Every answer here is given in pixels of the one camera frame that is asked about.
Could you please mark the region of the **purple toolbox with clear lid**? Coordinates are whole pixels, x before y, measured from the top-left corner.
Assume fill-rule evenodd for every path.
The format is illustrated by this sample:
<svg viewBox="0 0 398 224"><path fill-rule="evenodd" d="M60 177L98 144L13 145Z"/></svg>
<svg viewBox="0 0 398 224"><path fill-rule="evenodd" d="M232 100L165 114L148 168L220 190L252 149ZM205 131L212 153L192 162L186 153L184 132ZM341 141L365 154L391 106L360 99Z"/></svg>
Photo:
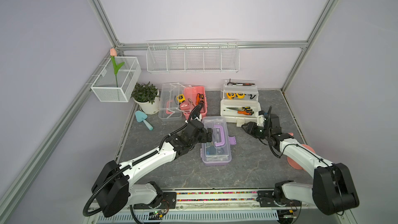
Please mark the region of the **purple toolbox with clear lid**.
<svg viewBox="0 0 398 224"><path fill-rule="evenodd" d="M225 166L232 161L231 145L236 138L229 136L227 121L222 116L205 117L205 128L212 129L212 142L202 144L201 158L206 166Z"/></svg>

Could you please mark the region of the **white toolbox with clear lid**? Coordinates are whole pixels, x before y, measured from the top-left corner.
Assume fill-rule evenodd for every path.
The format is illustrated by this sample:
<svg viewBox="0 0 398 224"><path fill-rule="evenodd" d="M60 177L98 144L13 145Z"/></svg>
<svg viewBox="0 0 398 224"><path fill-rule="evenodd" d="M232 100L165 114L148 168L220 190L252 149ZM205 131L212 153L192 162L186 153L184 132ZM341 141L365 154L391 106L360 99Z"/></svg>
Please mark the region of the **white toolbox with clear lid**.
<svg viewBox="0 0 398 224"><path fill-rule="evenodd" d="M227 86L228 82L235 83L253 83L255 86ZM229 100L226 93L244 93L246 96L244 99ZM254 114L252 116L238 114L237 111L228 110L227 107L251 107ZM257 113L261 111L259 103L259 91L257 83L252 80L238 80L228 79L225 80L221 89L221 103L220 103L220 115L226 119L228 123L234 123L237 127L241 127L243 124L249 122L255 122L257 124Z"/></svg>

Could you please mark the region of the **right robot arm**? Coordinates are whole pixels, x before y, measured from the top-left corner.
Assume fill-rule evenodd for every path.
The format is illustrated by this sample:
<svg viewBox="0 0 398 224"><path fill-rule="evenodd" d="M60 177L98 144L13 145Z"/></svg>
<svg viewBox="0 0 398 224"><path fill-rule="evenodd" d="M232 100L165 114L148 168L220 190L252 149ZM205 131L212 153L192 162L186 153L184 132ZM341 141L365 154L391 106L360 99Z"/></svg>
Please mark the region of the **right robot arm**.
<svg viewBox="0 0 398 224"><path fill-rule="evenodd" d="M241 128L260 142L267 142L275 157L287 156L296 162L313 179L312 184L292 180L276 183L273 200L277 205L286 205L291 200L300 201L317 206L325 215L343 213L360 205L346 165L322 158L300 144L293 135L283 132L276 114L267 113L263 119L263 125L248 122Z"/></svg>

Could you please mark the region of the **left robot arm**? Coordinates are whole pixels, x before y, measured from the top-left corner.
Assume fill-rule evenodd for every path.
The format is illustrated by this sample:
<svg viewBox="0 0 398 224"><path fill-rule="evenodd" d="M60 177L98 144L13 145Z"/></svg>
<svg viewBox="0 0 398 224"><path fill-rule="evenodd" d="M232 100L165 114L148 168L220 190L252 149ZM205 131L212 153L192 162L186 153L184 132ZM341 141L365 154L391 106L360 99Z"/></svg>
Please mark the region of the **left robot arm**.
<svg viewBox="0 0 398 224"><path fill-rule="evenodd" d="M196 144L212 141L212 129L205 128L199 119L203 107L203 102L195 106L186 123L167 134L157 148L120 164L114 160L108 162L92 187L92 196L83 208L83 215L88 217L101 212L111 217L125 206L137 204L159 208L164 202L162 189L153 181L144 185L138 185L137 181L187 154Z"/></svg>

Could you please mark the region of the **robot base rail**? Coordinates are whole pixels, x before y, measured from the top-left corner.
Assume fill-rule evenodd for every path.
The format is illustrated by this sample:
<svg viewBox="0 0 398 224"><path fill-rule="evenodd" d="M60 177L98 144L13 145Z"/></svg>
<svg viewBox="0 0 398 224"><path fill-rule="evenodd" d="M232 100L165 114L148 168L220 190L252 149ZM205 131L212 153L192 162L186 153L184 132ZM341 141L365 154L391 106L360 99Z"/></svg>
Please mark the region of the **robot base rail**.
<svg viewBox="0 0 398 224"><path fill-rule="evenodd" d="M113 216L97 213L85 224L353 224L349 213L324 215L315 205L290 200L276 204L272 189L166 190L158 207L126 206Z"/></svg>

